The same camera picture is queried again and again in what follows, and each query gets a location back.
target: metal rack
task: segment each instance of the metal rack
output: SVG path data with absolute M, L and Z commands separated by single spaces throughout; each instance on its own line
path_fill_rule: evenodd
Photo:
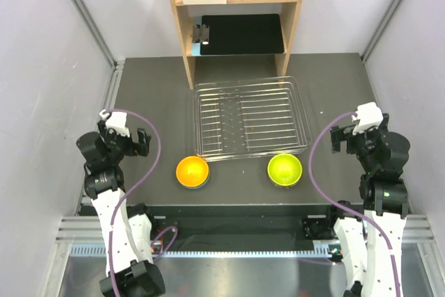
M 208 161 L 303 152 L 309 126 L 293 77 L 195 87 L 195 148 Z

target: purple cable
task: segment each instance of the purple cable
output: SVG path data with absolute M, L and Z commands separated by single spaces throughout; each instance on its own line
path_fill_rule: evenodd
M 125 109 L 110 109 L 110 110 L 106 111 L 106 113 L 113 113 L 113 112 L 127 113 L 129 115 L 134 116 L 135 118 L 138 118 L 139 120 L 144 121 L 145 123 L 147 123 L 150 126 L 150 128 L 152 128 L 154 135 L 156 136 L 156 139 L 158 141 L 158 152 L 156 153 L 156 158 L 154 160 L 152 167 L 150 167 L 148 172 L 146 172 L 145 175 L 138 182 L 136 182 L 124 194 L 124 196 L 122 196 L 122 198 L 119 200 L 118 204 L 116 205 L 116 208 L 114 208 L 113 215 L 111 216 L 111 222 L 110 222 L 111 229 L 110 229 L 110 234 L 108 237 L 108 259 L 110 262 L 110 277 L 111 277 L 111 285 L 113 286 L 113 292 L 115 294 L 115 297 L 120 297 L 118 284 L 116 282 L 116 277 L 115 277 L 114 267 L 113 267 L 113 225 L 114 225 L 114 220 L 116 219 L 116 215 L 118 214 L 118 210 L 119 210 L 120 206 L 122 205 L 122 203 L 129 197 L 129 195 L 131 193 L 133 193 L 135 191 L 136 188 L 138 188 L 145 181 L 145 179 L 148 178 L 148 176 L 150 174 L 152 174 L 153 169 L 158 164 L 159 157 L 161 156 L 161 137 L 159 136 L 159 133 L 156 130 L 156 128 L 154 127 L 154 125 L 149 120 L 144 118 L 143 116 L 141 116 L 137 113 L 134 113 L 133 111 L 126 111 Z
M 169 230 L 172 230 L 173 233 L 174 233 L 173 237 L 172 237 L 172 240 L 170 240 L 168 245 L 164 249 L 162 249 L 162 251 L 158 254 L 157 257 L 154 258 L 153 262 L 156 262 L 156 261 L 160 260 L 160 258 L 165 254 L 165 252 L 167 252 L 169 250 L 169 248 L 172 246 L 172 244 L 175 242 L 175 239 L 176 239 L 176 237 L 178 235 L 178 229 L 177 229 L 176 226 L 169 226 L 169 227 L 166 227 L 164 230 L 160 231 L 159 234 L 156 236 L 156 238 L 153 239 L 152 247 L 153 247 L 154 243 L 156 241 L 158 241 Z
M 371 224 L 372 226 L 374 226 L 383 236 L 383 239 L 385 239 L 387 246 L 388 246 L 388 250 L 391 251 L 392 245 L 391 245 L 391 241 L 389 240 L 387 234 L 385 233 L 385 231 L 383 231 L 383 229 L 372 219 L 366 217 L 365 215 L 352 210 L 348 207 L 345 207 L 344 205 L 335 202 L 333 199 L 331 199 L 329 196 L 327 196 L 318 186 L 318 184 L 315 181 L 314 178 L 314 174 L 312 172 L 312 160 L 314 158 L 314 153 L 315 153 L 315 149 L 317 148 L 318 144 L 320 143 L 322 137 L 333 127 L 335 126 L 339 121 L 343 120 L 344 118 L 349 118 L 350 116 L 357 116 L 356 113 L 346 113 L 343 115 L 340 115 L 338 118 L 335 118 L 330 124 L 328 124 L 326 126 L 326 128 L 324 128 L 322 130 L 322 132 L 318 135 L 317 139 L 314 142 L 314 145 L 312 145 L 311 148 L 311 153 L 309 154 L 309 177 L 311 178 L 312 184 L 314 185 L 315 189 L 320 193 L 321 196 L 323 196 L 329 203 L 333 204 L 334 206 L 352 214 L 355 215 L 356 217 L 360 217 L 362 220 L 365 220 L 366 222 L 368 222 L 369 224 Z M 397 297 L 401 297 L 401 284 L 398 280 L 398 272 L 397 272 L 397 265 L 396 265 L 396 257 L 395 255 L 390 255 L 391 256 L 391 264 L 392 264 L 392 271 L 394 274 L 394 283 L 396 285 L 396 296 Z

